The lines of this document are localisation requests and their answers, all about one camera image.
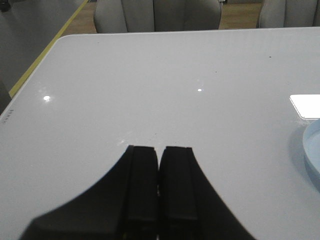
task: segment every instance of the white table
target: white table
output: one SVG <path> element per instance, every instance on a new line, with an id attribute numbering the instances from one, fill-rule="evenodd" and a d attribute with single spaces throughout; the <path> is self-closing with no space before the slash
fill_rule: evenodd
<path id="1" fill-rule="evenodd" d="M 89 188 L 128 145 L 158 159 L 192 147 L 257 240 L 319 239 L 302 148 L 312 121 L 289 100 L 320 93 L 319 63 L 318 27 L 61 38 L 0 119 L 0 239 Z"/>

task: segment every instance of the chair backrest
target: chair backrest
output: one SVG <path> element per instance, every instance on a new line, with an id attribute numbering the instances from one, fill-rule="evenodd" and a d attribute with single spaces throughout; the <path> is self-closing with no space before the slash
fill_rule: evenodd
<path id="1" fill-rule="evenodd" d="M 257 28 L 320 26 L 320 0 L 263 0 Z"/>
<path id="2" fill-rule="evenodd" d="M 97 0 L 98 33 L 218 29 L 218 0 Z"/>
<path id="3" fill-rule="evenodd" d="M 11 97 L 9 96 L 9 93 L 6 90 L 5 85 L 0 80 L 0 114 L 5 110 L 10 101 Z"/>

